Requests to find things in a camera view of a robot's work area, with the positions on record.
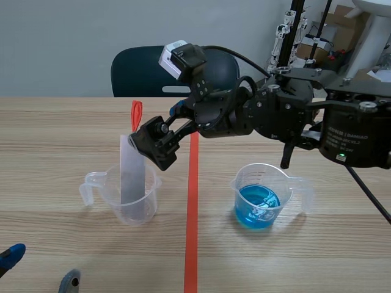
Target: measuring cup with blue liquid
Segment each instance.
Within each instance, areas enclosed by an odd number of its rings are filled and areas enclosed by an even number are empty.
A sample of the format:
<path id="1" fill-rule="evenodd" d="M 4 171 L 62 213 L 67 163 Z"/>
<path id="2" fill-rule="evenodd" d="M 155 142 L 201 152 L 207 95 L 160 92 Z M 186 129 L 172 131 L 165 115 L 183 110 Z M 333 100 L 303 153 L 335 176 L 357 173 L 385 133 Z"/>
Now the measuring cup with blue liquid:
<path id="1" fill-rule="evenodd" d="M 301 195 L 304 212 L 309 212 L 312 205 L 313 189 L 307 180 L 289 177 L 268 164 L 244 166 L 231 182 L 231 188 L 235 191 L 235 214 L 249 228 L 272 225 L 294 195 Z"/>

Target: red tape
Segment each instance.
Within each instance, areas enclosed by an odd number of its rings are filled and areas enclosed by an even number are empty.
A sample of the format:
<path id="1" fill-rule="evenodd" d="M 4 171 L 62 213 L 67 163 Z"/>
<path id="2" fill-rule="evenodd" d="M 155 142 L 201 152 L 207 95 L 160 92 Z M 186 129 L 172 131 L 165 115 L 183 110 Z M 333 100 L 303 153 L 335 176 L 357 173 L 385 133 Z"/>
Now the red tape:
<path id="1" fill-rule="evenodd" d="M 199 134 L 195 132 L 190 135 L 184 293 L 198 292 L 198 163 Z"/>
<path id="2" fill-rule="evenodd" d="M 140 125 L 142 116 L 142 102 L 140 101 L 133 101 L 132 102 L 132 110 L 130 112 L 130 118 L 132 123 L 132 131 L 137 131 L 137 128 Z"/>

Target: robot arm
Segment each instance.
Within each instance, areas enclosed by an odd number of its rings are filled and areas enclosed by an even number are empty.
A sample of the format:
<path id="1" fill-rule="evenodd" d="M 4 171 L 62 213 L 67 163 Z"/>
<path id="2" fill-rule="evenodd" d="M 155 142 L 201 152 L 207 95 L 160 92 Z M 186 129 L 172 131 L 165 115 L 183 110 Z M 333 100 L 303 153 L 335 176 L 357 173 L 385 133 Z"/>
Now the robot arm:
<path id="1" fill-rule="evenodd" d="M 154 117 L 130 135 L 139 152 L 161 170 L 175 162 L 179 141 L 188 134 L 198 131 L 214 138 L 244 136 L 253 130 L 285 144 L 282 168 L 289 167 L 294 147 L 317 148 L 327 159 L 348 167 L 391 167 L 391 84 L 284 67 L 261 89 L 244 76 L 232 90 L 218 92 L 203 77 L 203 48 L 183 41 L 166 46 L 160 64 L 191 88 L 190 96 L 166 121 Z M 241 86 L 243 81 L 251 90 Z M 312 101 L 312 85 L 325 89 L 325 101 Z M 315 123 L 320 109 L 323 121 Z M 169 127 L 178 118 L 189 121 L 174 132 Z"/>

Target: cardboard box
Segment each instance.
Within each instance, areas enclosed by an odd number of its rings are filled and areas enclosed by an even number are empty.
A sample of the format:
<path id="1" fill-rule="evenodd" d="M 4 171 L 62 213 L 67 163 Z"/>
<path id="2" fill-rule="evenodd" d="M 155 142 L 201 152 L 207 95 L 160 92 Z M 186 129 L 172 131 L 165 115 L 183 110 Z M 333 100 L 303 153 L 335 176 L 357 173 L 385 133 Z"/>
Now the cardboard box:
<path id="1" fill-rule="evenodd" d="M 374 74 L 379 70 L 379 67 L 374 68 L 364 68 L 357 71 L 354 80 L 356 81 L 378 81 L 381 82 L 379 78 L 374 77 Z"/>
<path id="2" fill-rule="evenodd" d="M 302 44 L 302 45 L 313 46 L 313 39 L 312 39 L 312 38 L 304 37 L 303 40 L 301 41 L 301 44 Z M 330 52 L 330 50 L 331 50 L 331 45 L 330 45 L 330 43 L 328 43 L 328 42 L 319 41 L 319 43 L 318 43 L 318 48 L 321 48 L 321 49 L 325 50 L 326 52 Z"/>
<path id="3" fill-rule="evenodd" d="M 318 29 L 317 29 L 318 27 L 320 27 L 320 22 L 313 21 L 309 34 L 316 36 L 316 34 L 318 33 Z M 334 26 L 324 26 L 320 37 L 332 42 L 335 38 L 335 35 L 337 34 L 337 30 L 338 28 Z"/>
<path id="4" fill-rule="evenodd" d="M 334 14 L 327 14 L 326 24 L 337 28 L 337 33 L 332 40 L 333 51 L 354 49 L 365 29 L 370 14 L 363 13 L 355 18 L 346 18 L 345 15 L 351 10 L 350 7 L 338 5 Z"/>
<path id="5" fill-rule="evenodd" d="M 308 59 L 310 57 L 311 51 L 312 46 L 301 44 L 298 48 L 297 56 L 301 59 Z M 313 58 L 316 60 L 316 64 L 320 65 L 328 55 L 328 51 L 325 51 L 322 48 L 317 48 Z"/>

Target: red tab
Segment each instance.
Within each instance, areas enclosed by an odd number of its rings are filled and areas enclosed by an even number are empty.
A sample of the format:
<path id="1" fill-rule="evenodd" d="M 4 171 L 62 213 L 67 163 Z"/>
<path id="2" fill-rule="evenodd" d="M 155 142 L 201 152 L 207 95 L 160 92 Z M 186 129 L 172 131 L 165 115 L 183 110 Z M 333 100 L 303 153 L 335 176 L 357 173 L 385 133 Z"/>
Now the red tab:
<path id="1" fill-rule="evenodd" d="M 131 122 L 132 122 L 132 131 L 137 131 L 137 128 L 140 125 L 142 116 L 142 102 L 133 101 L 132 102 L 132 111 L 130 112 Z"/>

